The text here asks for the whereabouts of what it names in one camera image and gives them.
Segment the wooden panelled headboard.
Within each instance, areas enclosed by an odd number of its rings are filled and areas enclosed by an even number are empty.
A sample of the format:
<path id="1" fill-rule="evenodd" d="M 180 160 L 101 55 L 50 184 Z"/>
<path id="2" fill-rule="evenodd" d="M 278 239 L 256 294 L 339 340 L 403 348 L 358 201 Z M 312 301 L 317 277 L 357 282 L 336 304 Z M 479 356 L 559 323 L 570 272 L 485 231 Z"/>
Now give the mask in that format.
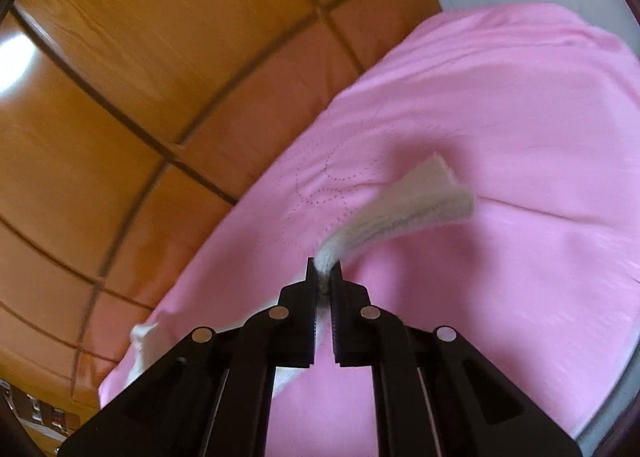
<path id="1" fill-rule="evenodd" d="M 209 233 L 439 0 L 1 0 L 1 375 L 70 413 Z"/>

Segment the pink quilted bedspread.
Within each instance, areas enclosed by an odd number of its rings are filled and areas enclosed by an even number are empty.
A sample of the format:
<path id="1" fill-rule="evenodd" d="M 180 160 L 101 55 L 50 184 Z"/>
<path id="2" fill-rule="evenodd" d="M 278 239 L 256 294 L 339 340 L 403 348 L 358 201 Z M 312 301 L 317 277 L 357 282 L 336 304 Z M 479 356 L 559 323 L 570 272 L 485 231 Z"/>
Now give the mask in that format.
<path id="1" fill-rule="evenodd" d="M 418 26 L 245 194 L 152 323 L 171 340 L 240 326 L 433 155 L 472 218 L 364 248 L 344 275 L 408 325 L 457 329 L 578 434 L 639 337 L 639 60 L 562 6 Z"/>

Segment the white knitted sweater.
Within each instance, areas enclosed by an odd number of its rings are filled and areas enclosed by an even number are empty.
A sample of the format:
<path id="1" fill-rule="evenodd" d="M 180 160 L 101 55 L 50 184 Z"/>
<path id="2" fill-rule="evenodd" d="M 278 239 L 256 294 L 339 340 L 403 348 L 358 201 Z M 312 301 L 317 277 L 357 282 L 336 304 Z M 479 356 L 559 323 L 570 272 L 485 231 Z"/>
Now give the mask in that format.
<path id="1" fill-rule="evenodd" d="M 314 342 L 322 341 L 329 324 L 329 276 L 336 263 L 378 241 L 469 219 L 473 211 L 472 192 L 438 155 L 380 191 L 334 229 L 314 255 L 319 275 Z"/>

